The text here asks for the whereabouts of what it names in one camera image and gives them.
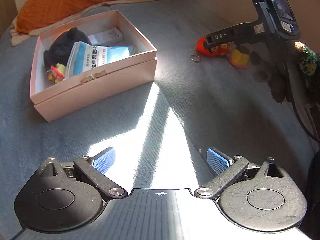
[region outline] blue gripper pad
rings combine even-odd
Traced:
[[[207,151],[207,162],[210,167],[219,175],[230,167],[232,163],[212,149]]]
[[[103,155],[99,156],[93,162],[93,167],[100,171],[102,174],[105,174],[107,170],[115,163],[116,160],[116,151],[111,148]]]

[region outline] metal screw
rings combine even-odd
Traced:
[[[201,187],[197,189],[197,193],[201,196],[210,196],[213,193],[213,191],[210,188]]]
[[[114,187],[111,190],[109,190],[109,194],[113,196],[121,196],[124,194],[124,190],[119,187]]]

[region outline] keychain chain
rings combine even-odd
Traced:
[[[200,56],[198,55],[198,51],[197,51],[197,46],[195,46],[195,49],[194,49],[195,53],[192,54],[190,56],[190,59],[196,63],[199,63],[201,61],[201,58]]]

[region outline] beige fabric trim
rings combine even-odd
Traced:
[[[108,6],[108,5],[113,5],[113,4],[125,4],[125,3],[138,3],[138,2],[150,2],[150,1],[156,1],[156,0],[117,0],[117,1],[109,1],[109,2],[103,2],[103,3],[99,3],[99,4],[95,4],[92,5],[84,10],[82,10],[81,12],[78,12],[74,15],[71,15],[57,23],[51,24],[49,26],[40,28],[40,29],[36,29],[33,30],[31,32],[29,32],[29,35],[23,34],[21,35],[20,33],[16,32],[16,27],[17,27],[17,17],[13,20],[12,24],[11,24],[11,30],[10,30],[10,35],[11,35],[11,45],[12,46],[17,46],[19,43],[23,42],[24,40],[32,37],[32,36],[38,36],[41,33],[44,33],[48,30],[51,30],[57,26],[60,26],[62,24],[77,20],[79,18],[81,18],[81,16],[83,14],[85,14],[87,11],[95,9],[97,7],[100,6]]]

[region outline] cardboard box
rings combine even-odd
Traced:
[[[65,31],[77,27],[87,36],[117,27],[126,46],[136,54],[75,75],[58,84],[48,82],[43,52]],[[37,111],[51,122],[108,96],[153,81],[156,48],[118,10],[88,16],[39,35],[33,57],[30,99]]]

